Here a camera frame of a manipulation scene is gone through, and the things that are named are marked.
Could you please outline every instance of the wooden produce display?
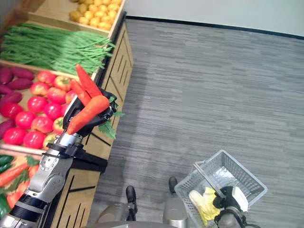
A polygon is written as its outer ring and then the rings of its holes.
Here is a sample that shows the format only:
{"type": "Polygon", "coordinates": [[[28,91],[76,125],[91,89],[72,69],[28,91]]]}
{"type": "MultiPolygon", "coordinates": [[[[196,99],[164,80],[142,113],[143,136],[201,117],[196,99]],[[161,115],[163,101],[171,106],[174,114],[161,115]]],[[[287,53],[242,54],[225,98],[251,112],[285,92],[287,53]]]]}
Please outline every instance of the wooden produce display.
{"type": "MultiPolygon", "coordinates": [[[[115,44],[115,48],[112,50],[113,56],[105,60],[106,68],[97,70],[92,78],[100,87],[117,96],[116,103],[119,105],[118,110],[121,111],[133,67],[133,57],[124,22],[124,2],[123,0],[110,31],[73,22],[69,18],[69,12],[75,10],[78,3],[69,0],[24,0],[21,6],[16,6],[15,10],[9,12],[5,18],[8,22],[7,26],[30,22],[70,31],[89,31],[109,37],[115,44]]],[[[1,58],[0,65],[16,66],[35,73],[43,70],[30,65],[8,62],[1,58]]],[[[52,71],[52,73],[77,79],[76,76],[63,72],[52,71]]],[[[24,90],[22,94],[23,99],[20,104],[26,106],[27,99],[31,96],[30,91],[24,90]]],[[[114,116],[111,118],[114,129],[117,128],[119,119],[114,116]]],[[[99,132],[98,128],[95,128],[88,137],[83,139],[86,152],[107,160],[114,140],[99,132]]],[[[42,152],[43,150],[8,145],[0,141],[1,154],[28,153],[37,158],[42,152]]],[[[68,173],[62,192],[52,202],[44,227],[85,227],[100,174],[100,167],[75,161],[68,173]]]]}

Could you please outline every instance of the red apple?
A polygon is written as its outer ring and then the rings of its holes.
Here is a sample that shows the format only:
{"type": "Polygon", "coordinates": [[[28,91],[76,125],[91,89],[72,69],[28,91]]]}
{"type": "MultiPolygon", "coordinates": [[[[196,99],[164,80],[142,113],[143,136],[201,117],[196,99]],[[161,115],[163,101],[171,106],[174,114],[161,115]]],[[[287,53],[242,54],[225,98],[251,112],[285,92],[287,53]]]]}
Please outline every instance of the red apple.
{"type": "Polygon", "coordinates": [[[48,84],[43,82],[36,82],[31,86],[30,91],[34,95],[46,96],[48,94],[48,89],[48,84]]]}
{"type": "Polygon", "coordinates": [[[52,87],[47,91],[47,97],[52,102],[63,104],[66,101],[66,92],[52,87]]]}
{"type": "Polygon", "coordinates": [[[46,135],[41,132],[37,132],[37,131],[29,132],[24,137],[23,144],[26,147],[30,147],[30,148],[34,148],[34,149],[41,149],[45,137],[46,137],[46,135]]]}
{"type": "Polygon", "coordinates": [[[40,71],[37,75],[38,81],[47,83],[50,86],[53,85],[55,78],[56,78],[56,75],[52,74],[48,70],[40,71]]]}
{"type": "Polygon", "coordinates": [[[71,103],[71,101],[73,100],[73,98],[76,96],[76,93],[71,90],[69,92],[66,93],[66,103],[71,103]]]}
{"type": "Polygon", "coordinates": [[[57,103],[49,103],[44,107],[44,113],[48,118],[55,120],[61,116],[61,105],[57,103]]]}
{"type": "Polygon", "coordinates": [[[41,113],[47,105],[48,100],[41,96],[33,96],[28,100],[28,109],[32,113],[41,113]]]}
{"type": "Polygon", "coordinates": [[[31,129],[42,133],[49,133],[53,130],[53,121],[48,117],[38,116],[33,120],[31,129]]]}
{"type": "Polygon", "coordinates": [[[23,129],[30,129],[33,120],[36,118],[35,114],[31,112],[20,112],[16,115],[16,125],[23,129]]]}
{"type": "Polygon", "coordinates": [[[68,92],[71,90],[71,79],[64,76],[57,76],[54,81],[54,86],[58,89],[68,92]]]}
{"type": "Polygon", "coordinates": [[[61,106],[61,116],[65,115],[68,106],[69,104],[64,104],[63,106],[61,106]]]}
{"type": "Polygon", "coordinates": [[[27,131],[24,129],[10,128],[5,132],[3,140],[7,144],[21,145],[26,134],[27,131]]]}
{"type": "Polygon", "coordinates": [[[61,134],[63,132],[63,117],[59,117],[58,119],[56,119],[54,121],[53,124],[53,130],[58,133],[61,134]]]}
{"type": "Polygon", "coordinates": [[[57,134],[49,134],[47,137],[45,137],[44,141],[43,141],[43,149],[47,150],[47,144],[48,143],[53,143],[56,139],[56,135],[57,134]]]}

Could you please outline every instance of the gray carpet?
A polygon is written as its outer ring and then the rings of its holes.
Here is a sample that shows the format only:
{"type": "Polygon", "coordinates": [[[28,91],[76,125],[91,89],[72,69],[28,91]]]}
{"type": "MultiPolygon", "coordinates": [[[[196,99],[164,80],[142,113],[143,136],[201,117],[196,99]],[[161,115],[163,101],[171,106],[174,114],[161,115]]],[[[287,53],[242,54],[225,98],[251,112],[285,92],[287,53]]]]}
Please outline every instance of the gray carpet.
{"type": "Polygon", "coordinates": [[[263,228],[304,224],[304,41],[127,21],[134,68],[90,223],[137,191],[138,220],[161,221],[167,180],[224,149],[268,193],[250,209],[263,228]]]}

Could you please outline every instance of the white wall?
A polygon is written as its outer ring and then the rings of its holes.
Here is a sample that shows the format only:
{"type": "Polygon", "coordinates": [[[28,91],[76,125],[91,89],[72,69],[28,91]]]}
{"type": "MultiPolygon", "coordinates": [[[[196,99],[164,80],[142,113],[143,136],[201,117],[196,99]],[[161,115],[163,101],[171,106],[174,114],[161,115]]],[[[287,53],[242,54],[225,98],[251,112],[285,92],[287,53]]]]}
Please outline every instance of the white wall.
{"type": "Polygon", "coordinates": [[[304,36],[304,0],[127,0],[129,16],[195,21],[304,36]]]}

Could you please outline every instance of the wooden panel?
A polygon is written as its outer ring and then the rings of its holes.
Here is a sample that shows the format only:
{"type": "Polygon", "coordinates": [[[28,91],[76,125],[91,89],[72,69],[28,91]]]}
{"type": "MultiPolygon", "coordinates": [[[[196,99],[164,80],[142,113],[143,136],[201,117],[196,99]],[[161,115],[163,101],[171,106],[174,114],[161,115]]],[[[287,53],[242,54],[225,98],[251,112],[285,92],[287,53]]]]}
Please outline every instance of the wooden panel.
{"type": "Polygon", "coordinates": [[[99,172],[90,171],[90,175],[87,175],[85,178],[80,174],[81,172],[86,171],[77,169],[70,170],[51,228],[78,228],[86,226],[96,188],[82,188],[87,187],[88,183],[94,183],[94,186],[96,186],[99,179],[99,172]]]}

